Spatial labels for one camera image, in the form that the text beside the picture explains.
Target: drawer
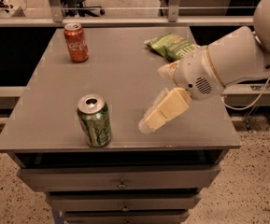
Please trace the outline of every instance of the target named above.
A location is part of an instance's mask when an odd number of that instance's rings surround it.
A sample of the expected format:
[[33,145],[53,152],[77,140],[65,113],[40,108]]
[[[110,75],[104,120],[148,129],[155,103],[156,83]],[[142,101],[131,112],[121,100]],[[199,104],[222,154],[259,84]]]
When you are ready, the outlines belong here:
[[18,177],[34,191],[205,188],[218,165],[22,169]]
[[188,216],[188,211],[64,213],[69,224],[180,224]]
[[27,169],[126,167],[152,165],[202,165],[216,163],[212,157],[221,149],[209,150],[144,150],[69,153],[16,153]]
[[48,196],[47,203],[53,210],[121,211],[137,210],[188,210],[200,201],[199,194],[106,194]]

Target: terrazzo floor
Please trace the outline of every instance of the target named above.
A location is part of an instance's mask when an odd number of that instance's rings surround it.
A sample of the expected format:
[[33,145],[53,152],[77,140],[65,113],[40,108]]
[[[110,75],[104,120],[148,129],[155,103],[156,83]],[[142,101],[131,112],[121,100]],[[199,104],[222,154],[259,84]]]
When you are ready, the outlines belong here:
[[[232,115],[241,148],[230,150],[221,172],[202,199],[190,210],[185,224],[270,223],[270,118],[252,118],[254,133],[242,118]],[[50,207],[41,193],[34,193],[16,177],[18,166],[0,154],[0,224],[53,223]]]

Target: coca-cola can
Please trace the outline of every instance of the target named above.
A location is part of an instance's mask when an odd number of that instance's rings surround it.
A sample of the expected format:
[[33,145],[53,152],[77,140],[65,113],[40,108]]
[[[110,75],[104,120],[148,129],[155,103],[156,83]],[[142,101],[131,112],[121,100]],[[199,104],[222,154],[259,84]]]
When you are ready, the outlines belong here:
[[69,23],[64,27],[64,36],[73,62],[84,62],[89,58],[88,46],[86,44],[85,33],[78,23]]

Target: cabinet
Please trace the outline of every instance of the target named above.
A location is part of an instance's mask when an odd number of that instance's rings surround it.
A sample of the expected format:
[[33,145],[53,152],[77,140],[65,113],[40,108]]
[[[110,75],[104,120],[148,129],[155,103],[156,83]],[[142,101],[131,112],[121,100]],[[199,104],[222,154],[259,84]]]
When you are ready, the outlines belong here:
[[[90,58],[72,63],[58,29],[2,131],[0,152],[68,223],[180,223],[239,148],[220,97],[192,101],[156,133],[138,130],[158,92],[174,87],[157,74],[166,61],[144,46],[166,33],[193,40],[184,27],[85,29]],[[102,148],[85,144],[76,114],[92,92],[109,107],[112,140]]]

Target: chip bag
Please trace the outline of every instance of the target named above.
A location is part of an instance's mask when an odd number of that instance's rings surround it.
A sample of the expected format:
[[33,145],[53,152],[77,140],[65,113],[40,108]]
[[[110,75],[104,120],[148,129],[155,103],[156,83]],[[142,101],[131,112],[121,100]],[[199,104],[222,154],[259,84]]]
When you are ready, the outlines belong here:
[[200,48],[200,46],[193,44],[191,41],[174,34],[155,37],[145,41],[145,44],[172,62],[180,60],[193,50]]

